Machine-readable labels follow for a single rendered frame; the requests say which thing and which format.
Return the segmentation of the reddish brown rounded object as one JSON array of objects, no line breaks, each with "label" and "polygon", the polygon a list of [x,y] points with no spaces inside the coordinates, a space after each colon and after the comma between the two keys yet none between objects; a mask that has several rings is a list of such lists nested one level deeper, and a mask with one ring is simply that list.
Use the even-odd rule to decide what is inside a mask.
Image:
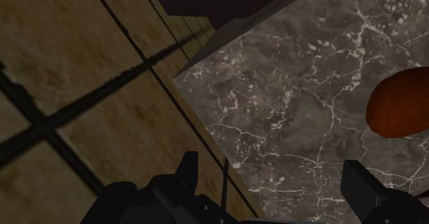
[{"label": "reddish brown rounded object", "polygon": [[381,81],[366,106],[366,123],[385,138],[429,129],[429,67],[399,71]]}]

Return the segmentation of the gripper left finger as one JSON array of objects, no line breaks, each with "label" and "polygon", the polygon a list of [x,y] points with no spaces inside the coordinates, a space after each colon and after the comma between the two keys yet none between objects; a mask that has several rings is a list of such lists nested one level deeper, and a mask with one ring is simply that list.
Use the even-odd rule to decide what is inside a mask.
[{"label": "gripper left finger", "polygon": [[184,153],[175,173],[139,189],[129,181],[105,186],[80,224],[239,224],[204,194],[195,194],[198,152]]}]

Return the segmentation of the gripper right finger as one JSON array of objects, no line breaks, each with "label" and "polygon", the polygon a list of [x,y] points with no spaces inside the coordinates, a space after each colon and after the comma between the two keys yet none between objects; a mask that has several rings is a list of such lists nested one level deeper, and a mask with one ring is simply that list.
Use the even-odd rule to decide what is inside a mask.
[{"label": "gripper right finger", "polygon": [[387,188],[357,160],[344,161],[340,191],[361,224],[429,224],[429,207],[420,201],[429,190],[413,196]]}]

